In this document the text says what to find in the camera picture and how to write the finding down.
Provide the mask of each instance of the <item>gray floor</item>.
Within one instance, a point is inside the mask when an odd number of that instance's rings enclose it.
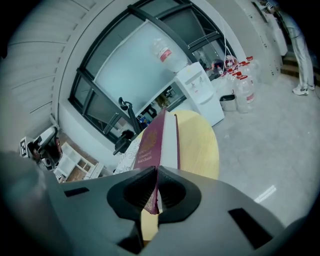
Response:
[[[294,95],[297,84],[281,74],[256,88],[253,112],[225,112],[213,127],[219,179],[252,199],[275,186],[261,204],[285,226],[309,211],[320,185],[320,99]]]

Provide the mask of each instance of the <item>white pants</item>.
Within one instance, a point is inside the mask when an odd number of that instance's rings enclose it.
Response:
[[[294,28],[288,27],[293,51],[299,66],[300,87],[305,89],[314,85],[314,70],[303,34],[296,35]]]

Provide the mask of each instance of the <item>sneaker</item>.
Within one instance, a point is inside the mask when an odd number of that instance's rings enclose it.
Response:
[[[300,86],[297,86],[296,88],[294,88],[292,90],[292,92],[295,94],[295,95],[308,95],[309,92],[308,92],[308,88],[301,88]]]

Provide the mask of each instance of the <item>white water dispenser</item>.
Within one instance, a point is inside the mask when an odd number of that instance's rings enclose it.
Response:
[[[184,67],[175,76],[194,111],[202,115],[211,126],[225,118],[217,93],[199,62]]]

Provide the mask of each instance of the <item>wooden stair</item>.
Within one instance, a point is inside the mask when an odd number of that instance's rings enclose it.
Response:
[[[283,58],[283,66],[281,67],[281,73],[291,77],[299,78],[298,62],[294,54],[287,54]],[[315,76],[316,80],[315,84],[317,86],[320,86],[320,68],[313,67],[313,75]]]

